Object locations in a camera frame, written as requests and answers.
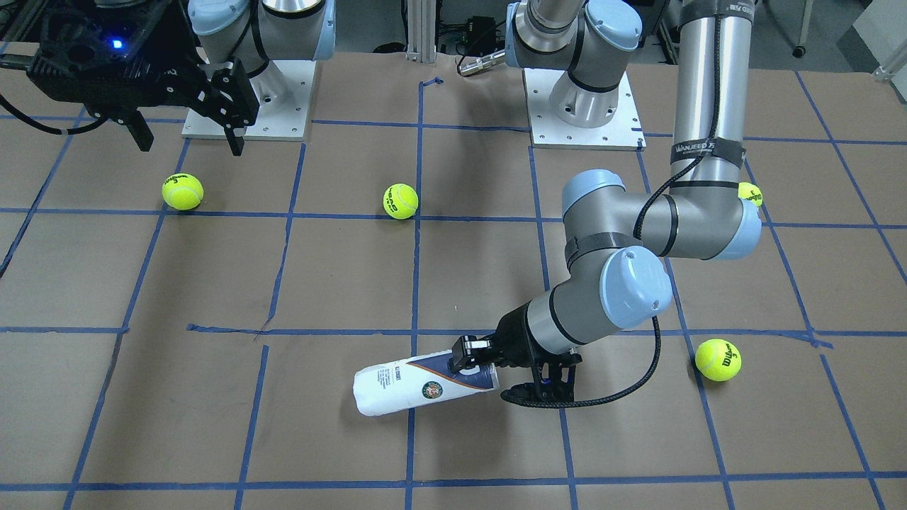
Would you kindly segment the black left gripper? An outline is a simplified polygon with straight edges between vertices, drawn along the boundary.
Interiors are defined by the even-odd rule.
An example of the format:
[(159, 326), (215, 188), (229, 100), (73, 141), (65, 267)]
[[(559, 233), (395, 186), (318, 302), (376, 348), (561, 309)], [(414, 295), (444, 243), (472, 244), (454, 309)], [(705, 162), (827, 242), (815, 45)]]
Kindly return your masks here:
[(488, 364), (530, 368), (535, 355), (557, 355), (542, 348), (530, 332), (528, 309), (522, 305), (512, 310), (500, 319), (495, 332), (483, 338), (460, 336), (451, 348), (450, 374)]

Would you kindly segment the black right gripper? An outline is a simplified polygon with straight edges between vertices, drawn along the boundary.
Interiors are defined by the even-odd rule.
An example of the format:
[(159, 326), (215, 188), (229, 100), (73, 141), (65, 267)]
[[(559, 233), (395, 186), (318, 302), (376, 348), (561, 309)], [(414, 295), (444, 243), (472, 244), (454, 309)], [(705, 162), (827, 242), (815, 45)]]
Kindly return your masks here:
[(259, 102), (242, 62), (202, 62), (179, 1), (52, 1), (26, 75), (55, 101), (127, 128), (141, 152), (154, 135), (142, 108), (182, 106), (214, 120), (240, 157)]

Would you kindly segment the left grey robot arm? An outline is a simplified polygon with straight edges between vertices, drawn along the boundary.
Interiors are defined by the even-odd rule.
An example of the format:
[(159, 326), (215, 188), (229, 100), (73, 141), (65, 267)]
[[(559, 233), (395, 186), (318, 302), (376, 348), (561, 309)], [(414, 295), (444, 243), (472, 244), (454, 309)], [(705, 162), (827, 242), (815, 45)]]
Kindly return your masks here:
[[(739, 259), (757, 246), (757, 207), (738, 195), (753, 1), (686, 1), (682, 7), (671, 177), (650, 195), (629, 193), (608, 170), (563, 189), (570, 277), (500, 320), (463, 336), (452, 371), (532, 367), (637, 327), (672, 298), (662, 259)], [(622, 1), (522, 1), (507, 14), (512, 67), (564, 71), (558, 114), (577, 123), (581, 101), (613, 106), (641, 17)]]

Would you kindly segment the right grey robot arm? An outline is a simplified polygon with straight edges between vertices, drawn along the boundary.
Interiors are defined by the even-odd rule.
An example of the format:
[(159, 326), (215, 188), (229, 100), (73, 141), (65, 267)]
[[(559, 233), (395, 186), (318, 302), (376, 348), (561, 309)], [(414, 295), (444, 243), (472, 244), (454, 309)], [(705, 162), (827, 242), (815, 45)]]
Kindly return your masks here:
[(46, 96), (124, 126), (143, 152), (142, 108), (191, 112), (190, 138), (300, 141), (315, 61), (334, 52), (332, 1), (49, 1), (33, 56), (3, 55)]

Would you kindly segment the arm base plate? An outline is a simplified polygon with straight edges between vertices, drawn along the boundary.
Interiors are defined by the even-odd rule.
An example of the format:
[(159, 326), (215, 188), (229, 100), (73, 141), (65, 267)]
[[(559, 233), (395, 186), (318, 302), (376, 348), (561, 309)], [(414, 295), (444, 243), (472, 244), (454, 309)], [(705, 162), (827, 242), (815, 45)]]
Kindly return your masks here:
[(647, 145), (626, 74), (616, 89), (581, 89), (566, 71), (524, 69), (532, 145), (636, 151)]
[(271, 60), (252, 78), (259, 100), (255, 125), (243, 132), (246, 141), (300, 142), (307, 137), (317, 62)]

